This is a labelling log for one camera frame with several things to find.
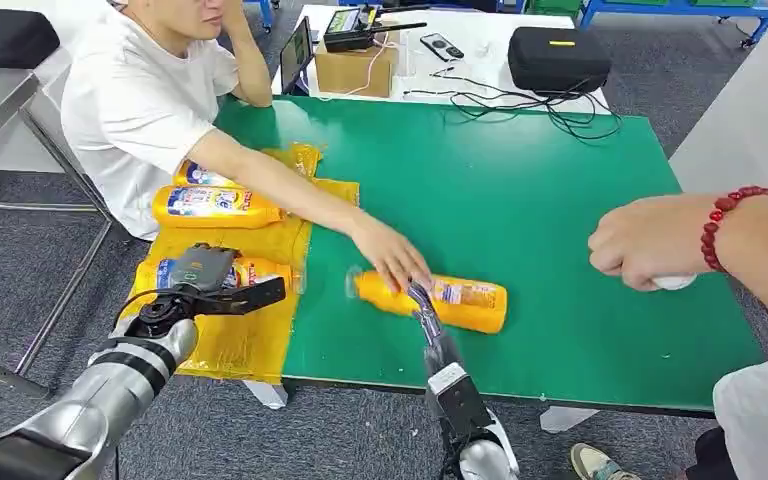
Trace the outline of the person's right hand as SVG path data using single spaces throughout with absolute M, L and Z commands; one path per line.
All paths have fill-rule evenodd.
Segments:
M 432 286 L 424 257 L 387 224 L 361 211 L 350 221 L 347 235 L 393 294 L 408 290 L 413 283 L 426 289 Z
M 667 195 L 613 209 L 588 238 L 590 264 L 643 292 L 658 288 L 656 278 L 709 272 L 701 236 L 714 201 L 713 195 Z

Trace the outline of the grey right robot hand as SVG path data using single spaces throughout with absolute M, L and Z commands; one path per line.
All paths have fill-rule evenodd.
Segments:
M 407 295 L 417 304 L 412 315 L 423 330 L 426 342 L 423 348 L 423 362 L 428 377 L 435 375 L 453 362 L 462 363 L 459 349 L 453 338 L 443 328 L 426 289 L 412 281 Z

